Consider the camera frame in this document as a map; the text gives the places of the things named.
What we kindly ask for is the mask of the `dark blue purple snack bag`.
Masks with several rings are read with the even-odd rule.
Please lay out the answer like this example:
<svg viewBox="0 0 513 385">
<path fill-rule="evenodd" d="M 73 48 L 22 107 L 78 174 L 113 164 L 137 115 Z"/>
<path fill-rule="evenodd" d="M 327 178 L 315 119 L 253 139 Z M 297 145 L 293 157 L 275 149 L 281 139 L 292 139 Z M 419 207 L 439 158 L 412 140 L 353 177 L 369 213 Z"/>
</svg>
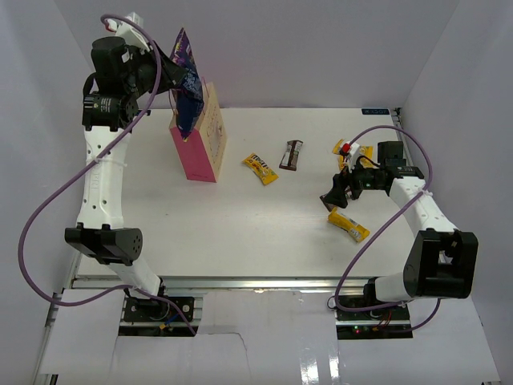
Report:
<svg viewBox="0 0 513 385">
<path fill-rule="evenodd" d="M 179 85 L 173 89 L 173 97 L 176 104 L 176 126 L 182 140 L 187 140 L 203 111 L 204 95 L 191 43 L 183 27 L 176 37 L 170 59 L 185 70 Z"/>
</svg>

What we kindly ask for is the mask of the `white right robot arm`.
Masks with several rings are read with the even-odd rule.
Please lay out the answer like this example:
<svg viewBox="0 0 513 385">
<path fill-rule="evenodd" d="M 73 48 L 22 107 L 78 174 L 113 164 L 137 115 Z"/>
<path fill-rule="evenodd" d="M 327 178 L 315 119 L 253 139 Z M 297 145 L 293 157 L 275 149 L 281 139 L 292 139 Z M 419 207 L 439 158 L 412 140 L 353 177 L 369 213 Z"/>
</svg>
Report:
<svg viewBox="0 0 513 385">
<path fill-rule="evenodd" d="M 340 140 L 334 148 L 339 173 L 333 187 L 321 196 L 329 208 L 328 221 L 345 230 L 355 241 L 370 234 L 343 210 L 365 190 L 383 191 L 402 209 L 412 234 L 413 246 L 402 271 L 371 278 L 364 286 L 363 313 L 373 320 L 388 314 L 391 303 L 416 298 L 467 298 L 472 289 L 479 242 L 463 232 L 442 213 L 419 168 L 409 166 L 400 141 L 378 143 L 378 159 L 372 161 L 359 144 Z"/>
</svg>

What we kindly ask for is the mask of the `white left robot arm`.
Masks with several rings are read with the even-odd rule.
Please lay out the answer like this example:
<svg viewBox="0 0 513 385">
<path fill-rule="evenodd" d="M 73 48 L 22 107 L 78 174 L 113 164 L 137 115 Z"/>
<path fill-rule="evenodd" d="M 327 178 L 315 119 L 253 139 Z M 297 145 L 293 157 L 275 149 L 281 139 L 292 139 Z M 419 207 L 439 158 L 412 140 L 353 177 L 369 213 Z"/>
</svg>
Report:
<svg viewBox="0 0 513 385">
<path fill-rule="evenodd" d="M 88 170 L 77 224 L 65 230 L 65 240 L 107 266 L 124 284 L 148 293 L 142 311 L 160 320 L 170 302 L 159 294 L 162 281 L 141 255 L 141 230 L 124 225 L 123 170 L 139 114 L 138 98 L 178 87 L 187 72 L 168 57 L 157 59 L 154 50 L 130 45 L 121 37 L 95 40 L 91 58 L 95 72 L 84 85 L 82 118 Z"/>
</svg>

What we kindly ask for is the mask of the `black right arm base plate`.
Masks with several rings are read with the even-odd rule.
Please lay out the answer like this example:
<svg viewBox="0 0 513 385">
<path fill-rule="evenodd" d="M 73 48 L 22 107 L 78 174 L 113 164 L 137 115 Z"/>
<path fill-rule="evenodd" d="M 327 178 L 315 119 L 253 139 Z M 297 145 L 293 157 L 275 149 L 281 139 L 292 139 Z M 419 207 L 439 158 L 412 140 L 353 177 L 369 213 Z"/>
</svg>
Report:
<svg viewBox="0 0 513 385">
<path fill-rule="evenodd" d="M 335 314 L 339 341 L 413 338 L 407 306 L 347 312 L 335 306 L 334 296 L 328 298 L 326 305 Z"/>
</svg>

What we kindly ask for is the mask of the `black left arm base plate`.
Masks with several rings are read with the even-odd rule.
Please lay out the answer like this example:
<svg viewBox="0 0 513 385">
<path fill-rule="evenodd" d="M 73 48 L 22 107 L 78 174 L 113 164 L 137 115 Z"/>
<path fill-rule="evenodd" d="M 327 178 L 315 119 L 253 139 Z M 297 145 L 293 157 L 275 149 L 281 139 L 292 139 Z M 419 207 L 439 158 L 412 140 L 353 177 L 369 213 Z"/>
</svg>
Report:
<svg viewBox="0 0 513 385">
<path fill-rule="evenodd" d="M 194 297 L 168 297 L 184 317 L 191 322 L 195 307 Z M 150 298 L 126 298 L 122 320 L 125 322 L 182 322 L 177 310 L 166 302 Z"/>
</svg>

